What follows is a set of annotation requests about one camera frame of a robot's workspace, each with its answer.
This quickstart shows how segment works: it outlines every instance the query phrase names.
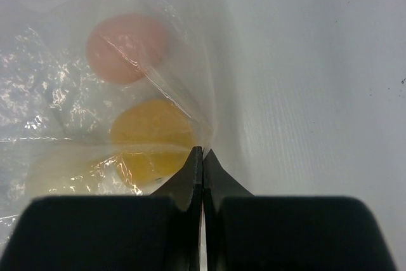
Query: pale yellow object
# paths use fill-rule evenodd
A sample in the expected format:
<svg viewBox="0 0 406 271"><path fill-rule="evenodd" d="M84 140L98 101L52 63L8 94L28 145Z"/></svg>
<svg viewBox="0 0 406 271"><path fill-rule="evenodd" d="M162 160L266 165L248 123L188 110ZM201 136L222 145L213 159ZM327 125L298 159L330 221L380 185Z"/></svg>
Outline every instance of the pale yellow object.
<svg viewBox="0 0 406 271"><path fill-rule="evenodd" d="M25 182L26 194L31 197L94 194L102 172L98 161L86 158L91 148L74 142L55 145L56 149L31 167Z"/></svg>
<svg viewBox="0 0 406 271"><path fill-rule="evenodd" d="M177 172L197 144L189 118L167 100L150 100L123 112L110 136L123 147L115 166L128 187Z"/></svg>

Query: orange object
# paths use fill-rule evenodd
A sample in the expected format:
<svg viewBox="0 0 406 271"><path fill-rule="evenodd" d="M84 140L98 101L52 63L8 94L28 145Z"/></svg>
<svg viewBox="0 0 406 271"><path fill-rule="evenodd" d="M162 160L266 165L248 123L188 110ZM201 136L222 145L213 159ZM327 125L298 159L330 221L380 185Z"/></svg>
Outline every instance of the orange object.
<svg viewBox="0 0 406 271"><path fill-rule="evenodd" d="M189 118L165 100L151 100L123 112L110 136L123 147L115 166L128 187L177 172L197 144Z"/></svg>
<svg viewBox="0 0 406 271"><path fill-rule="evenodd" d="M103 80L130 84L157 65L165 55L168 32L157 20L127 14L99 23L89 36L89 66Z"/></svg>

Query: clear plastic sheet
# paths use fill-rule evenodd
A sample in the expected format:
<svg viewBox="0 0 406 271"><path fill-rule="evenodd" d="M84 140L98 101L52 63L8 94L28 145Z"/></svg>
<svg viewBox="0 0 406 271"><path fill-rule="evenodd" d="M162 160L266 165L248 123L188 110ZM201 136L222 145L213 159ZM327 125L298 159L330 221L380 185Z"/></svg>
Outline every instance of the clear plastic sheet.
<svg viewBox="0 0 406 271"><path fill-rule="evenodd" d="M213 86L194 0L0 0L0 5L6 8L0 12L3 243L35 196L149 194L175 172L160 169L168 163L179 169L192 144L209 148ZM159 22L167 31L167 48L159 61L150 60L143 55L155 47L142 46L129 31L127 37L141 45L134 59L126 54L131 48L98 33L138 74L133 82L117 84L95 74L86 46L100 22L129 14ZM135 119L125 117L146 103L155 104L134 110ZM114 124L118 136L111 134ZM151 137L142 134L151 130ZM138 164L143 176L134 178Z"/></svg>

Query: transparent plastic bag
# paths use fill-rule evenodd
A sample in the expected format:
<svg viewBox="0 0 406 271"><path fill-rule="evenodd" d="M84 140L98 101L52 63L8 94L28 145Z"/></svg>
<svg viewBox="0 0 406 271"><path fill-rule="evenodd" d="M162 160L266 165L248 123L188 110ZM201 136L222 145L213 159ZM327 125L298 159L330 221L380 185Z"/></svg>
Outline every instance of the transparent plastic bag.
<svg viewBox="0 0 406 271"><path fill-rule="evenodd" d="M38 195L149 194L192 146L207 151L214 98L195 0L0 5L1 222Z"/></svg>

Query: white surface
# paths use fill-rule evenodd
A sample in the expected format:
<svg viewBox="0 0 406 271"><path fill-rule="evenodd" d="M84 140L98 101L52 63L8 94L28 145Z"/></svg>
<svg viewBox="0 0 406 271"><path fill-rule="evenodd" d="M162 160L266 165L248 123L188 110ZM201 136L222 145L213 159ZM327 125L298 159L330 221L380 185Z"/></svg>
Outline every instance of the white surface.
<svg viewBox="0 0 406 271"><path fill-rule="evenodd" d="M406 246L405 0L201 0L214 149L255 194L336 194Z"/></svg>

